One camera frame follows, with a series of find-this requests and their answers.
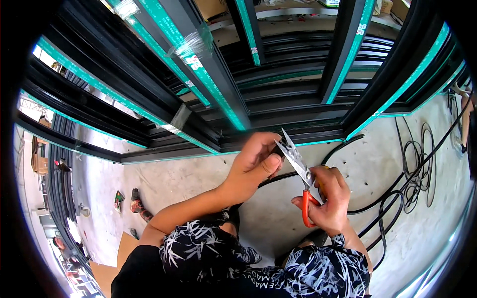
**debris on floor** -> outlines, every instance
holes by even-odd
[[[124,196],[119,192],[116,192],[116,196],[114,197],[114,209],[121,213],[121,202],[124,201]]]

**person's right hand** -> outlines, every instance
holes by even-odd
[[[310,168],[315,174],[315,187],[320,187],[327,201],[321,206],[308,204],[308,217],[330,237],[341,234],[348,226],[346,215],[350,201],[350,189],[337,168],[317,166]],[[301,209],[303,197],[294,197],[291,202]]]

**scissors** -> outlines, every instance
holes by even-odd
[[[277,147],[283,152],[283,155],[288,159],[291,166],[295,169],[295,171],[300,175],[301,179],[303,180],[303,184],[305,184],[305,189],[303,190],[303,201],[301,206],[301,215],[303,217],[303,223],[306,227],[314,227],[315,224],[312,224],[308,220],[308,204],[312,201],[315,205],[320,206],[323,203],[320,203],[317,199],[315,199],[310,194],[310,187],[313,186],[315,182],[315,175],[310,171],[310,169],[306,166],[303,162],[303,158],[298,152],[295,144],[291,141],[288,134],[282,128],[284,138],[280,141],[275,140],[277,143]]]

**clear tape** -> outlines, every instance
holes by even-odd
[[[167,52],[167,57],[176,55],[185,65],[190,65],[193,70],[202,66],[201,58],[212,57],[212,45],[214,39],[206,23],[202,23],[197,31],[186,36],[179,42],[177,47],[173,46]]]
[[[114,11],[121,19],[128,21],[130,16],[139,12],[139,7],[133,0],[123,0],[114,7]]]

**shoe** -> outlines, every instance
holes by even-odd
[[[312,242],[314,246],[321,247],[325,244],[328,235],[322,229],[316,229],[303,238],[296,247],[300,246],[303,242]],[[281,267],[285,259],[288,258],[293,248],[286,254],[281,255],[275,259],[275,266]]]
[[[143,207],[143,202],[141,202],[141,198],[139,197],[139,191],[137,188],[133,188],[133,193],[131,194],[131,212],[132,213],[139,213]]]

